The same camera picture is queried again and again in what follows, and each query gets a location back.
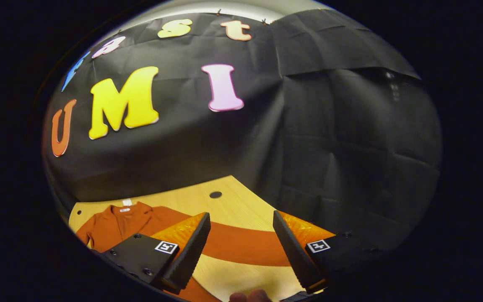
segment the black cloth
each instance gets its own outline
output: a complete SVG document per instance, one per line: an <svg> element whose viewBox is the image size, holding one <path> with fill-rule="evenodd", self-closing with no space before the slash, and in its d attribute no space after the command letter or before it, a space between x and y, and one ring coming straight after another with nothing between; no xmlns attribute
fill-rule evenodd
<svg viewBox="0 0 483 302"><path fill-rule="evenodd" d="M190 33L160 39L163 24L191 19ZM230 39L220 23L250 25ZM75 202L148 195L233 175L280 211L333 233L354 231L383 250L412 231L435 192L441 130L435 106L407 61L370 29L336 11L310 10L270 25L192 13L156 19L113 52L84 60L46 115L43 153L61 212ZM245 107L212 112L203 65L234 67ZM91 140L92 94L118 90L136 69L156 66L158 123L124 125ZM51 151L51 118L71 99L68 149Z"/></svg>

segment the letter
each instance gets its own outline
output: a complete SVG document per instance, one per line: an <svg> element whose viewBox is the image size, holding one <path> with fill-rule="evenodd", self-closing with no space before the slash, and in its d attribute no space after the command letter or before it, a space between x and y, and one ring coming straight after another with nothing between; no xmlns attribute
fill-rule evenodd
<svg viewBox="0 0 483 302"><path fill-rule="evenodd" d="M102 54L109 54L113 50L119 48L120 43L124 41L126 37L125 36L120 36L116 39L113 39L107 43L105 43L102 48L100 48L94 55L92 55L92 59L101 56Z"/></svg>
<svg viewBox="0 0 483 302"><path fill-rule="evenodd" d="M107 122L113 130L118 131L126 106L126 127L136 128L157 122L159 114L152 107L152 81L158 71L159 69L154 66L137 69L128 77L120 93L110 78L92 86L91 93L94 96L88 137L94 140L107 135L107 125L104 124L102 113L105 113Z"/></svg>
<svg viewBox="0 0 483 302"><path fill-rule="evenodd" d="M57 132L59 131L59 117L63 112L61 109L57 111L52 118L52 152L55 157L63 155L67 151L68 141L70 139L70 119L72 117L72 108L76 100L73 99L65 105L65 122L63 124L63 138L59 141Z"/></svg>
<svg viewBox="0 0 483 302"><path fill-rule="evenodd" d="M183 36L191 31L193 21L190 19L174 20L167 22L163 25L161 31L158 32L159 38L168 38L170 36Z"/></svg>
<svg viewBox="0 0 483 302"><path fill-rule="evenodd" d="M65 80L65 84L63 84L63 88L61 89L61 92L63 92L63 90L67 87L70 80L72 80L73 75L75 75L75 71L79 68L79 66L81 66L81 63L83 63L83 60L85 59L85 57L87 57L88 54L90 54L90 53L91 52L86 53L81 59L79 59L79 61L77 61L77 63L68 72L67 79Z"/></svg>
<svg viewBox="0 0 483 302"><path fill-rule="evenodd" d="M208 104L211 111L232 111L243 108L244 103L236 96L230 72L234 67L223 64L204 65L201 68L210 77L212 100Z"/></svg>
<svg viewBox="0 0 483 302"><path fill-rule="evenodd" d="M221 26L226 27L226 35L232 40L249 41L253 38L250 34L243 33L242 29L250 29L251 27L247 24L242 24L241 21L223 22Z"/></svg>

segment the pink letter i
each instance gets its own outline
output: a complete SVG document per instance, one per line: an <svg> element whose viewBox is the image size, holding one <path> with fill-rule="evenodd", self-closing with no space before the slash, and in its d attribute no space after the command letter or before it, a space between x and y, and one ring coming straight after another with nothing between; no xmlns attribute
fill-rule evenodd
<svg viewBox="0 0 483 302"><path fill-rule="evenodd" d="M234 67L223 64L204 65L201 68L210 77L211 101L208 108L211 111L232 111L243 108L243 101L236 96L230 72Z"/></svg>

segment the blue letter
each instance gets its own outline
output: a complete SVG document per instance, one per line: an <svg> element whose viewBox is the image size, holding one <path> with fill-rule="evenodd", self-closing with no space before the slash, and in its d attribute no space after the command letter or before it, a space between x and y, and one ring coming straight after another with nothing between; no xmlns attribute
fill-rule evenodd
<svg viewBox="0 0 483 302"><path fill-rule="evenodd" d="M65 84L63 84L63 88L61 89L61 92L63 92L63 90L65 89L67 84L70 82L70 80L72 80L73 75L75 75L75 71L79 68L79 66L81 66L81 63L83 63L83 60L85 59L85 57L88 56L88 54L90 54L90 53L91 52L86 53L81 59L79 59L79 61L77 61L77 63L74 65L74 67L72 67L72 69L68 72L67 79L65 80Z"/></svg>

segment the orange letter u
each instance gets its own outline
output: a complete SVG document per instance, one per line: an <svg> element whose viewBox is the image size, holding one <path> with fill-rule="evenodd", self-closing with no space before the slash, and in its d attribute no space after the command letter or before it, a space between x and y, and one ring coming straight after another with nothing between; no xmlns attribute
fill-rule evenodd
<svg viewBox="0 0 483 302"><path fill-rule="evenodd" d="M68 141L70 139L70 118L72 117L72 108L75 105L76 100L73 99L65 105L65 122L63 124L63 138L59 141L57 132L59 130L59 117L63 112L61 109L53 115L52 119L52 151L55 157L59 157L65 153L68 147Z"/></svg>

